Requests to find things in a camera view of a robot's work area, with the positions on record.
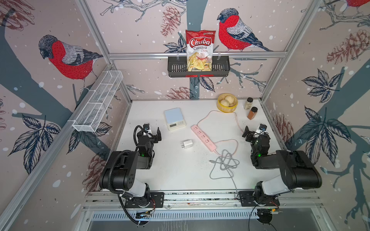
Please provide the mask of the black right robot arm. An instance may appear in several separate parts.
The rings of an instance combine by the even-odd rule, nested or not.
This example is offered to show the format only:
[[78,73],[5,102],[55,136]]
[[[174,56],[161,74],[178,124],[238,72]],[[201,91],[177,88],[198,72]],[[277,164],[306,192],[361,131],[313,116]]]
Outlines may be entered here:
[[280,175],[258,182],[253,200],[257,206],[279,206],[278,196],[295,189],[317,189],[322,177],[303,151],[277,150],[269,154],[270,136],[263,129],[251,131],[246,126],[242,137],[251,144],[251,163],[256,169],[279,169]]

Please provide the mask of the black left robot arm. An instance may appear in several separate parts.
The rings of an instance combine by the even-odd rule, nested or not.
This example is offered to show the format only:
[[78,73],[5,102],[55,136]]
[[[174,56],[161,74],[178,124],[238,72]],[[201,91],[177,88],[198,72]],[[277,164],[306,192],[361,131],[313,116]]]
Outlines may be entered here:
[[135,178],[138,169],[152,167],[154,144],[162,137],[160,129],[153,135],[146,123],[135,127],[133,138],[135,150],[111,153],[100,175],[99,187],[116,194],[125,215],[139,227],[149,223],[155,209],[163,207],[164,193],[151,192],[147,183]]

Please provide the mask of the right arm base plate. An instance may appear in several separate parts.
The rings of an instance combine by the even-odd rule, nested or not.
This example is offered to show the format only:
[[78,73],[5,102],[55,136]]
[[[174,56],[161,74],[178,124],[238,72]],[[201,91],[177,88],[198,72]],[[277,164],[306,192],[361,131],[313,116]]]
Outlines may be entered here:
[[277,196],[261,194],[255,195],[254,191],[239,191],[238,197],[242,207],[279,207],[280,202]]

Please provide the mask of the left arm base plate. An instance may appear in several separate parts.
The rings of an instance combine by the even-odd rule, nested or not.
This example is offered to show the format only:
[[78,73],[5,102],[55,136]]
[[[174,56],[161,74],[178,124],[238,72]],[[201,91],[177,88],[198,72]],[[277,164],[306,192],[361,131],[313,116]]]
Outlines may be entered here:
[[127,199],[125,202],[126,208],[163,208],[164,193],[151,192],[143,197],[134,197]]

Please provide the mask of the pink power strip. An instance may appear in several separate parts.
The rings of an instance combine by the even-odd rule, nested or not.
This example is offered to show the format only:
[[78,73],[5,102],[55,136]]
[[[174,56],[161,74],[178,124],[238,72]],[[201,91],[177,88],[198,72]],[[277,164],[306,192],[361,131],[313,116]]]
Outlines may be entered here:
[[191,126],[191,130],[200,139],[200,141],[209,149],[210,152],[214,152],[216,150],[216,145],[197,125]]

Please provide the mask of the white usb charger adapter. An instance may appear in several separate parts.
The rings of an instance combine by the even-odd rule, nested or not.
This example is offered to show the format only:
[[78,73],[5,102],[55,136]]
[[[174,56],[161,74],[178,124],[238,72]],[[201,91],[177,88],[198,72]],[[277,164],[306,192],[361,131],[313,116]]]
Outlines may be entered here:
[[192,146],[193,146],[193,141],[192,140],[183,141],[183,143],[181,145],[181,147],[184,148],[184,149],[188,149]]

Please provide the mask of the white blue electronic scale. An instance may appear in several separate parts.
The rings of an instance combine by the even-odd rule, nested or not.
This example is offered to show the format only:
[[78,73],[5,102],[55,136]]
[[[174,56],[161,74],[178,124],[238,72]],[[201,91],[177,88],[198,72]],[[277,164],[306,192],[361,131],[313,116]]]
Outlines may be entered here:
[[175,131],[187,125],[179,107],[165,110],[164,117],[169,131]]

